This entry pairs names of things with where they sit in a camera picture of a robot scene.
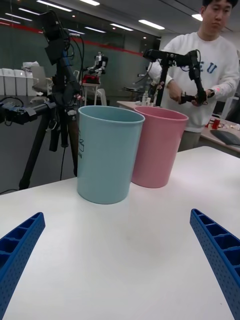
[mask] blue cup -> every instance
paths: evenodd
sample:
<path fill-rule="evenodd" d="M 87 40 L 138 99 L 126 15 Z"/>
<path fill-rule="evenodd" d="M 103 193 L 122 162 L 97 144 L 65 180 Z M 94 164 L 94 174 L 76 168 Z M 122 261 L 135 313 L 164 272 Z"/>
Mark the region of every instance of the blue cup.
<path fill-rule="evenodd" d="M 144 116 L 112 106 L 78 109 L 77 192 L 97 204 L 126 198 Z"/>

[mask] printed logo on cup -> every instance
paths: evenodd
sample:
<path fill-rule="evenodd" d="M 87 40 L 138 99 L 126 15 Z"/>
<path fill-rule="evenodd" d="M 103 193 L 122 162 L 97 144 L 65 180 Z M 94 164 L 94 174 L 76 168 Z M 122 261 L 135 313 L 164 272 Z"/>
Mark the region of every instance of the printed logo on cup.
<path fill-rule="evenodd" d="M 82 159 L 83 153 L 84 152 L 84 140 L 81 139 L 81 131 L 78 131 L 78 155 Z"/>

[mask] plastic cup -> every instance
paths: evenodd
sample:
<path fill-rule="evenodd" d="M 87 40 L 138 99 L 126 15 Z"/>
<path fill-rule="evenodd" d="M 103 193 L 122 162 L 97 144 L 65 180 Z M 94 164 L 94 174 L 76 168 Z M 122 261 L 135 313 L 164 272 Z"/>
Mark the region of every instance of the plastic cup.
<path fill-rule="evenodd" d="M 145 117 L 111 106 L 78 112 L 77 192 L 98 204 L 120 202 L 129 192 Z"/>
<path fill-rule="evenodd" d="M 132 182 L 146 188 L 167 185 L 188 117 L 159 107 L 138 106 L 145 117 Z"/>

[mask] glass wall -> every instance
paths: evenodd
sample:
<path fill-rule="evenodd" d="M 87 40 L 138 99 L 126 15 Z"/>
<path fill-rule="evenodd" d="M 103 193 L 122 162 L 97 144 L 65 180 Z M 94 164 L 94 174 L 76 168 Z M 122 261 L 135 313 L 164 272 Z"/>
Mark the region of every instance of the glass wall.
<path fill-rule="evenodd" d="M 99 51 L 108 57 L 106 74 L 101 77 L 101 86 L 105 89 L 110 103 L 114 105 L 118 98 L 128 99 L 130 94 L 123 88 L 134 87 L 133 83 L 138 80 L 138 74 L 146 72 L 149 63 L 142 55 L 145 49 L 153 47 L 156 37 L 136 30 L 115 28 L 110 25 L 112 21 L 67 7 L 62 10 L 42 2 L 44 1 L 1 0 L 0 68 L 21 69 L 23 62 L 37 61 L 44 67 L 47 77 L 55 74 L 56 67 L 50 64 L 44 50 L 47 41 L 39 19 L 39 14 L 54 10 L 64 28 L 82 36 L 85 43 L 85 67 L 94 65 Z M 81 47 L 81 40 L 75 39 Z M 75 56 L 72 69 L 80 70 L 80 55 L 74 43 L 73 46 Z"/>

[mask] man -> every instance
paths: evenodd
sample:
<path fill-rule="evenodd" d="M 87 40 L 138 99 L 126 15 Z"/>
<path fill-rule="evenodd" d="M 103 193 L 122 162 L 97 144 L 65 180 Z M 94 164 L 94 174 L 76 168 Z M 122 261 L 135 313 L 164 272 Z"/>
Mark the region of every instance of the man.
<path fill-rule="evenodd" d="M 182 93 L 195 96 L 194 81 L 189 78 L 188 68 L 171 67 L 166 79 L 162 107 L 178 111 L 189 117 L 179 151 L 195 148 L 204 126 L 209 122 L 218 99 L 234 95 L 239 81 L 239 58 L 233 44 L 220 36 L 226 26 L 233 7 L 238 0 L 203 0 L 201 16 L 203 21 L 198 32 L 179 35 L 164 48 L 164 51 L 185 55 L 198 49 L 201 59 L 201 81 L 209 97 L 207 102 L 197 105 L 179 104 Z M 158 61 L 149 69 L 150 77 L 157 83 L 162 68 Z"/>

